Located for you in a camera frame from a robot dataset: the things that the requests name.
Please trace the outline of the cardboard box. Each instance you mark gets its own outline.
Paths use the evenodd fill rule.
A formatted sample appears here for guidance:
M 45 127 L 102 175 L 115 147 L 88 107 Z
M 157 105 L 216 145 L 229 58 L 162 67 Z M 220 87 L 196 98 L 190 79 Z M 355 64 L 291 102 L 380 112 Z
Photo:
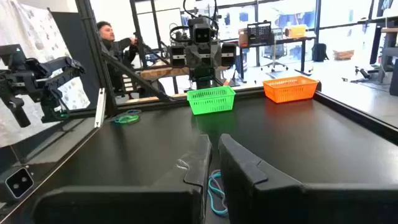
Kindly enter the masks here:
M 354 50 L 333 51 L 333 57 L 335 60 L 351 60 L 353 55 L 354 55 Z

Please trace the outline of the office chair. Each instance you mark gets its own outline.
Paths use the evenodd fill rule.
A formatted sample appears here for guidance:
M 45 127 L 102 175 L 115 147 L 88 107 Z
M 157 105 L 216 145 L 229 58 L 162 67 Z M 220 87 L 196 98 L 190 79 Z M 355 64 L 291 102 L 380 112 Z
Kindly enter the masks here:
M 271 29 L 271 31 L 274 38 L 274 44 L 264 47 L 263 56 L 265 58 L 271 59 L 272 62 L 267 63 L 266 67 L 270 68 L 271 72 L 275 72 L 275 67 L 277 65 L 280 65 L 288 70 L 289 68 L 288 66 L 286 66 L 286 64 L 277 61 L 278 59 L 287 56 L 287 47 L 285 46 L 285 44 L 277 43 L 278 40 L 284 40 L 284 31 L 282 28 L 273 28 Z

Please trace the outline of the black backpack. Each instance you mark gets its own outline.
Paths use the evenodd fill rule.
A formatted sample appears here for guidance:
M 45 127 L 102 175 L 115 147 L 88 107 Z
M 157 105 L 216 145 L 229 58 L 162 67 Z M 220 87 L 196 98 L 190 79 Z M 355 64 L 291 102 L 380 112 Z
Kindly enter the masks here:
M 315 43 L 312 47 L 312 60 L 314 62 L 323 62 L 328 59 L 326 44 Z

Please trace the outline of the black plastic crate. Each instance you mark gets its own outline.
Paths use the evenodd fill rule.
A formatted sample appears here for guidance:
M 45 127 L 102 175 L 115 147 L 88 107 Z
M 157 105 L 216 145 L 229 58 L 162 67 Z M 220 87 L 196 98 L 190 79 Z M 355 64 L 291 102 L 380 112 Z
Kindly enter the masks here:
M 247 25 L 249 44 L 268 44 L 273 40 L 271 22 L 263 21 Z

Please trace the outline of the black diagonal frame strut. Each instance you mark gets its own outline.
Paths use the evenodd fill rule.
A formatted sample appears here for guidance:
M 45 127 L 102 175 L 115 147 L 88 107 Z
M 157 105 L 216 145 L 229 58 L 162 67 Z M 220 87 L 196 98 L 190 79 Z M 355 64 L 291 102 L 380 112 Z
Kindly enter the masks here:
M 141 87 L 144 87 L 146 90 L 151 92 L 153 95 L 158 97 L 161 101 L 176 101 L 175 98 L 166 95 L 164 92 L 154 88 L 149 82 L 145 81 L 142 77 L 139 75 L 136 75 L 135 72 L 133 72 L 130 68 L 125 66 L 123 63 L 120 61 L 116 60 L 114 57 L 112 57 L 109 52 L 106 50 L 101 51 L 101 55 L 103 58 L 111 64 L 113 67 L 121 70 L 123 72 L 123 75 L 127 75 L 133 82 L 138 83 Z

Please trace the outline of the brown box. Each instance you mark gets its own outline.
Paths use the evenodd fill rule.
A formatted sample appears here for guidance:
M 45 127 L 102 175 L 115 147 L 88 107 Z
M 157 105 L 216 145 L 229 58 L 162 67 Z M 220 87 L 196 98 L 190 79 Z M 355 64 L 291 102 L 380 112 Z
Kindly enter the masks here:
M 246 28 L 238 30 L 239 38 L 238 38 L 238 45 L 239 47 L 247 47 L 248 46 L 248 30 Z

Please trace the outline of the white light bar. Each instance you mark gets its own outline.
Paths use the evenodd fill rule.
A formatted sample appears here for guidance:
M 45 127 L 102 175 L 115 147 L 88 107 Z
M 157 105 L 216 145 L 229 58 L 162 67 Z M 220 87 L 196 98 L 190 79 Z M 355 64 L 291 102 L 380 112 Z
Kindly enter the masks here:
M 94 128 L 100 128 L 104 120 L 104 112 L 106 106 L 106 90 L 105 88 L 100 88 L 98 93 L 98 101 L 96 105 L 96 114 Z

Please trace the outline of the black frame post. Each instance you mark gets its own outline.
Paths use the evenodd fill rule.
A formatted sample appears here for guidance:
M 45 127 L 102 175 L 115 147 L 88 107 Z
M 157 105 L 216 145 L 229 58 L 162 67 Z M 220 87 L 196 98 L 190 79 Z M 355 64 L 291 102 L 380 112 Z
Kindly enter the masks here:
M 142 62 L 142 70 L 147 68 L 147 60 L 145 56 L 145 51 L 144 51 L 144 43 L 142 41 L 142 36 L 141 36 L 141 28 L 139 25 L 139 20 L 137 16 L 137 9 L 136 9 L 136 1 L 135 0 L 129 0 L 130 7 L 131 7 L 131 12 L 132 12 L 132 19 L 134 23 L 134 28 L 136 31 L 136 37 L 137 37 L 137 42 L 138 42 L 138 50 L 139 50 L 139 58 L 140 61 Z
M 95 69 L 98 74 L 99 84 L 106 91 L 105 113 L 108 116 L 115 115 L 117 112 L 117 104 L 114 99 L 114 91 L 109 76 L 108 68 L 104 57 L 102 56 L 102 40 L 98 33 L 95 15 L 91 7 L 90 0 L 75 0 L 83 28 L 88 39 L 90 54 L 93 58 Z

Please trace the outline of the white printed backdrop cloth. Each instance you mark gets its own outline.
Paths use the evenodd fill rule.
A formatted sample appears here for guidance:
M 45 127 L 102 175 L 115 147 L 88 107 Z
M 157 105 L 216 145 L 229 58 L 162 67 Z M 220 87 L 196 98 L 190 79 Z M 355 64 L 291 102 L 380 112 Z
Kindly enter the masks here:
M 87 109 L 85 73 L 48 10 L 0 0 L 0 147 Z

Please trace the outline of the black panel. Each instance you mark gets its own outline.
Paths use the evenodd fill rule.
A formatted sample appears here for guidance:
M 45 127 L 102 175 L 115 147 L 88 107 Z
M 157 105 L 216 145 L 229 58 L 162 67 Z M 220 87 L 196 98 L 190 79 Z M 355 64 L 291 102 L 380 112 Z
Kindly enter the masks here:
M 66 43 L 71 58 L 79 61 L 86 70 L 81 76 L 83 89 L 90 100 L 89 109 L 96 107 L 100 82 L 93 59 L 91 58 L 88 39 L 83 23 L 77 12 L 51 12 L 55 23 Z

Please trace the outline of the yellow box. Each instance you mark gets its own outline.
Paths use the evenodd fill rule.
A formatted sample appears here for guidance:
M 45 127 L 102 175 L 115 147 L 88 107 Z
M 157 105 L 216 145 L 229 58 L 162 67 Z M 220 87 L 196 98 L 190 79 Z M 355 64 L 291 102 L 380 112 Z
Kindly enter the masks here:
M 306 36 L 306 32 L 307 26 L 305 24 L 293 25 L 285 28 L 284 35 L 288 38 L 301 38 Z

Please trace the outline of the black desk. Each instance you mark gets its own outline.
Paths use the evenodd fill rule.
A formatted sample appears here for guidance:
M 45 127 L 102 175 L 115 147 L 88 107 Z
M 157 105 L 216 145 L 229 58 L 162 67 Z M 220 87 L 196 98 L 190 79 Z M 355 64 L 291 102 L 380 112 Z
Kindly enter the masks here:
M 280 39 L 280 40 L 275 40 L 274 43 L 259 43 L 259 44 L 249 44 L 245 47 L 239 47 L 239 54 L 241 58 L 239 59 L 239 64 L 241 66 L 240 72 L 241 72 L 241 78 L 244 78 L 244 70 L 243 70 L 243 49 L 250 49 L 252 47 L 263 47 L 263 46 L 268 46 L 268 45 L 279 45 L 279 44 L 290 44 L 294 42 L 300 42 L 301 43 L 301 59 L 300 59 L 300 69 L 297 70 L 295 69 L 296 72 L 301 73 L 302 75 L 310 76 L 308 72 L 305 71 L 305 49 L 306 49 L 306 41 L 308 40 L 313 40 L 316 39 L 317 36 L 315 34 L 310 34 L 305 37 L 299 37 L 299 38 L 287 38 L 287 39 Z

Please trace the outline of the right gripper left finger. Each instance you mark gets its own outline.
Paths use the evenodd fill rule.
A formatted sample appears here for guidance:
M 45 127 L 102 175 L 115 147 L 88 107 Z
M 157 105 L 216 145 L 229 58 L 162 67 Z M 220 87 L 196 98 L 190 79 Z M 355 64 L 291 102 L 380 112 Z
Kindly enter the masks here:
M 70 186 L 34 205 L 34 224 L 204 224 L 211 141 L 201 134 L 148 187 Z

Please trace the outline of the dark workbench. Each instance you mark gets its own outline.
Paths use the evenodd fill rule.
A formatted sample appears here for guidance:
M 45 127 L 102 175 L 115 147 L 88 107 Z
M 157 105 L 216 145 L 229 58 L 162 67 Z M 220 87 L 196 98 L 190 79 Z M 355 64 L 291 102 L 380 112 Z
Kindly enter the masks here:
M 379 59 L 379 70 L 377 74 L 378 84 L 386 84 L 384 79 L 387 73 L 391 72 L 389 81 L 389 93 L 398 96 L 398 15 L 381 16 L 374 19 L 360 19 L 358 24 L 375 24 L 376 31 L 373 40 L 371 63 Z

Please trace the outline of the green plastic basket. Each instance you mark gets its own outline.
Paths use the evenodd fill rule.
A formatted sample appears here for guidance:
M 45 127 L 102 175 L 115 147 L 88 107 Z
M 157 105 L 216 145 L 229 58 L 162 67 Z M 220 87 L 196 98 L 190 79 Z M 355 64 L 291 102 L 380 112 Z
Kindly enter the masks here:
M 236 92 L 230 86 L 218 86 L 187 92 L 187 100 L 194 115 L 233 109 Z

